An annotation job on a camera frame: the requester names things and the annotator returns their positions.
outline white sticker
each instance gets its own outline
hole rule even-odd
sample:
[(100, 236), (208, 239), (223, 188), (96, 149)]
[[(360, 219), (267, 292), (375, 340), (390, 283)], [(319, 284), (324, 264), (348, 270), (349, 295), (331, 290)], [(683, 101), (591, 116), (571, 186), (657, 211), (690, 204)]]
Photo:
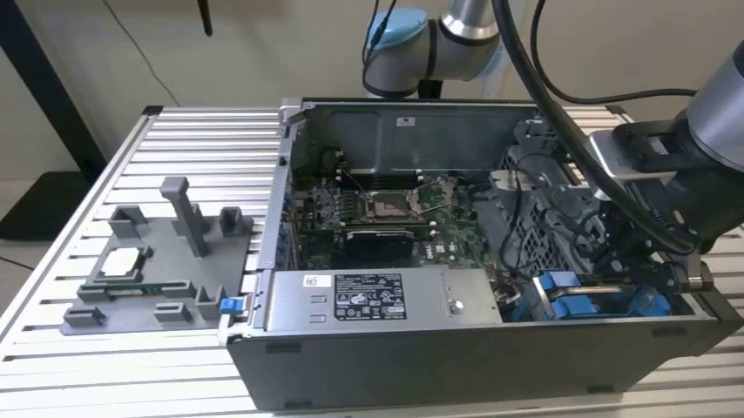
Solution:
[(328, 274), (305, 274), (301, 285), (304, 287), (329, 287), (332, 276)]
[(416, 125), (416, 119), (415, 118), (403, 117), (403, 118), (395, 119), (395, 126), (415, 126), (415, 125)]

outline gray fixture post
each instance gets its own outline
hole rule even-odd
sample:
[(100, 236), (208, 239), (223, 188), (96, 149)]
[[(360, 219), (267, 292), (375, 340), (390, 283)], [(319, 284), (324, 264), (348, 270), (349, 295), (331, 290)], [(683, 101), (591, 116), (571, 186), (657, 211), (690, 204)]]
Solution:
[(203, 257), (209, 248), (203, 238), (203, 221), (200, 216), (193, 212), (185, 191), (188, 190), (188, 179), (185, 177), (165, 177), (160, 186), (160, 194), (173, 205), (174, 217), (177, 221), (173, 223), (174, 232), (178, 236), (185, 237), (188, 247), (193, 257)]

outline black stand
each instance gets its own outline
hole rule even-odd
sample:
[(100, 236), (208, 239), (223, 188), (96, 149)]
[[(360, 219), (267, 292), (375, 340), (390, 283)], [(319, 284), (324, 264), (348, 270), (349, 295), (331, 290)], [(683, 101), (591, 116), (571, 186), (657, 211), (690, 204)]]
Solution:
[(57, 73), (13, 0), (0, 0), (0, 47), (80, 172), (45, 172), (0, 221), (0, 239), (53, 239), (105, 167)]

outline power supply label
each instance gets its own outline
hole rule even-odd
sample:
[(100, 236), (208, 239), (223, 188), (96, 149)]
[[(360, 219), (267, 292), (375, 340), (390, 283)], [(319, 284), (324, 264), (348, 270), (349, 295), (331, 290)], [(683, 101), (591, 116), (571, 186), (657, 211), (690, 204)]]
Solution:
[(336, 274), (337, 320), (404, 320), (406, 296), (399, 274)]

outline white wall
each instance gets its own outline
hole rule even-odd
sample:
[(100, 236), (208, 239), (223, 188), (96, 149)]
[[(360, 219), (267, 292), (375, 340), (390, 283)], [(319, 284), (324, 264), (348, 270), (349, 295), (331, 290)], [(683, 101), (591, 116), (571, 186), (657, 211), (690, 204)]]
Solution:
[(46, 171), (76, 170), (57, 133), (2, 50), (0, 92), (0, 180), (29, 180)]
[[(531, 14), (528, 8), (524, 44)], [(550, 0), (538, 36), (544, 70), (579, 97), (697, 89), (744, 39), (742, 16), (741, 0)], [(512, 69), (500, 95), (527, 98)], [(685, 103), (686, 98), (653, 98), (621, 106), (637, 120), (651, 120), (673, 118)]]
[[(17, 1), (110, 155), (142, 107), (170, 100), (100, 0)], [(363, 95), (360, 48), (372, 0), (211, 0), (213, 37), (203, 34), (195, 0), (109, 1), (181, 105), (273, 106), (281, 97)], [(399, 1), (426, 8), (430, 17), (447, 4)], [(577, 95), (697, 87), (744, 35), (741, 16), (741, 0), (551, 0), (543, 62), (555, 83)], [(480, 90), (479, 83), (447, 82), (443, 95), (478, 98)], [(526, 97), (514, 74), (500, 97)], [(623, 107), (637, 119), (667, 118), (683, 102), (653, 99)]]
[[(369, 0), (110, 0), (181, 105), (273, 106), (283, 97), (361, 97)], [(406, 0), (438, 16), (448, 0)], [(22, 13), (106, 153), (145, 105), (172, 102), (98, 0), (21, 0)], [(450, 97), (479, 87), (446, 86)]]

